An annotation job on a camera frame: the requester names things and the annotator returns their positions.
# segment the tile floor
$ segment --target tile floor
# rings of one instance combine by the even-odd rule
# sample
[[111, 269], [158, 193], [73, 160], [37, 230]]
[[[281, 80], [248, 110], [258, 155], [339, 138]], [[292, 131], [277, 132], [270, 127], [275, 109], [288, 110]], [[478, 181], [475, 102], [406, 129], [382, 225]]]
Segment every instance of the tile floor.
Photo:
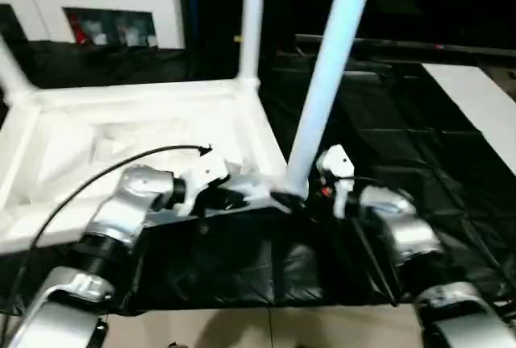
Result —
[[105, 348], [420, 348], [412, 308], [232, 309], [110, 316]]

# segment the black tablecloth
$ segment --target black tablecloth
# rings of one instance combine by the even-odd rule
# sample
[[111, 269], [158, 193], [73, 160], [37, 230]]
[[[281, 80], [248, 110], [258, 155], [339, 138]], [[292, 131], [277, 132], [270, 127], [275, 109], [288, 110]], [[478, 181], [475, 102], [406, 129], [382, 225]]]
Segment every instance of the black tablecloth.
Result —
[[[189, 81], [235, 71], [235, 60], [192, 60], [182, 52], [32, 43], [17, 47], [15, 54], [30, 79], [44, 88]], [[291, 56], [262, 65], [260, 98], [285, 157], [313, 63]], [[421, 65], [369, 61], [353, 62], [348, 69], [352, 72], [342, 81], [321, 149], [341, 143], [357, 175], [408, 191], [450, 251], [451, 261], [466, 269], [482, 293], [489, 299], [512, 296], [514, 174]], [[386, 301], [370, 285], [357, 284], [363, 283], [363, 267], [343, 264], [319, 223], [274, 209], [203, 221], [147, 230], [143, 252], [126, 271], [126, 290], [119, 292], [110, 311]], [[39, 250], [18, 307], [27, 303], [67, 248]], [[354, 255], [353, 242], [343, 239], [343, 248]], [[5, 302], [20, 257], [0, 258], [3, 312], [11, 311]]]

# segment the black backdrop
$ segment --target black backdrop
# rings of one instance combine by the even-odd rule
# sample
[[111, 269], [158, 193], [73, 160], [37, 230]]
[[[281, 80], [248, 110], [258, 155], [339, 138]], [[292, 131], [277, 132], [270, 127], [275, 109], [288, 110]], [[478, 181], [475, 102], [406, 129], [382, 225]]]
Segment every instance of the black backdrop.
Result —
[[[266, 0], [264, 47], [293, 48], [294, 35], [321, 35], [331, 0]], [[203, 40], [230, 48], [241, 0], [201, 0]], [[358, 36], [515, 49], [512, 0], [368, 0]]]

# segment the white panel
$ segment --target white panel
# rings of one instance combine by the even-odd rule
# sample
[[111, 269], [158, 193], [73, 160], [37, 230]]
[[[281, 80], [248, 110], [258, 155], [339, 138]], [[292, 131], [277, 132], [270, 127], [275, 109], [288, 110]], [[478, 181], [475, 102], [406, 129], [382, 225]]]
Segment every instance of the white panel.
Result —
[[72, 29], [63, 7], [127, 10], [152, 13], [160, 48], [183, 48], [181, 9], [177, 0], [36, 0], [51, 40], [73, 43]]
[[27, 39], [48, 39], [44, 23], [33, 0], [0, 0], [0, 3], [12, 6]]
[[423, 67], [516, 175], [516, 103], [512, 98], [479, 68], [445, 64]]
[[[40, 90], [19, 99], [0, 130], [0, 254], [26, 248], [52, 209], [84, 180], [147, 149], [211, 144], [240, 175], [280, 180], [285, 160], [257, 86], [242, 80], [176, 82]], [[171, 151], [138, 163], [182, 174], [197, 157], [196, 151]], [[79, 239], [120, 172], [81, 193], [40, 245]]]

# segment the white metal frame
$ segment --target white metal frame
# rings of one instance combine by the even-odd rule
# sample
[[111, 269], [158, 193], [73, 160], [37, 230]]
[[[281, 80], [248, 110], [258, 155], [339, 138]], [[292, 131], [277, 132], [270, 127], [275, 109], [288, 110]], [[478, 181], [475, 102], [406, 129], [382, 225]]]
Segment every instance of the white metal frame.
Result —
[[[23, 159], [31, 152], [34, 153], [40, 149], [38, 140], [36, 143], [31, 142], [31, 135], [34, 130], [39, 129], [38, 118], [40, 118], [42, 108], [48, 105], [63, 106], [79, 111], [81, 107], [91, 108], [95, 102], [100, 102], [103, 106], [110, 102], [119, 102], [122, 98], [124, 101], [130, 100], [138, 104], [140, 99], [142, 102], [144, 102], [143, 99], [148, 101], [155, 95], [165, 98], [175, 97], [174, 102], [176, 102], [177, 108], [181, 108], [181, 102], [186, 98], [192, 101], [193, 96], [200, 96], [199, 100], [202, 100], [204, 97], [220, 95], [234, 100], [238, 104], [235, 108], [238, 109], [236, 113], [239, 116], [239, 124], [248, 136], [246, 137], [249, 146], [248, 155], [253, 158], [256, 171], [276, 180], [277, 188], [283, 188], [287, 192], [303, 196], [306, 194], [308, 172], [314, 162], [364, 4], [365, 0], [334, 0], [332, 4], [321, 52], [310, 83], [309, 94], [287, 169], [285, 169], [285, 160], [277, 146], [257, 94], [263, 0], [243, 0], [239, 74], [232, 80], [124, 85], [88, 88], [87, 91], [84, 89], [41, 91], [27, 80], [0, 40], [0, 82], [6, 90], [6, 101], [11, 105], [11, 111], [0, 131], [0, 143], [6, 144], [2, 147], [4, 159], [13, 160], [11, 162], [4, 161], [5, 164], [0, 162], [0, 180], [2, 181], [0, 184], [0, 207], [3, 207], [7, 199], [12, 198], [10, 191], [14, 184], [18, 186], [19, 190], [29, 188], [31, 185], [31, 179], [34, 177], [31, 169], [24, 169], [21, 177], [18, 173]], [[162, 110], [164, 107], [166, 105], [158, 105], [159, 113], [164, 113]], [[116, 113], [111, 116], [109, 106], [106, 107], [106, 112], [99, 113], [104, 118], [107, 116], [116, 120]], [[68, 120], [64, 116], [62, 121], [65, 124]], [[61, 144], [61, 147], [66, 149], [68, 145], [65, 142]], [[26, 247], [34, 234], [34, 229], [39, 228], [45, 218], [42, 212], [49, 211], [51, 208], [40, 208], [37, 218], [28, 223], [27, 219], [19, 222], [11, 220], [6, 225], [2, 222], [9, 222], [8, 218], [0, 215], [0, 230], [4, 226], [0, 239], [0, 253]], [[84, 228], [89, 218], [88, 215], [85, 215], [87, 209], [75, 206], [67, 210], [69, 214], [61, 214], [56, 218], [41, 244], [70, 242], [80, 236], [81, 229]]]

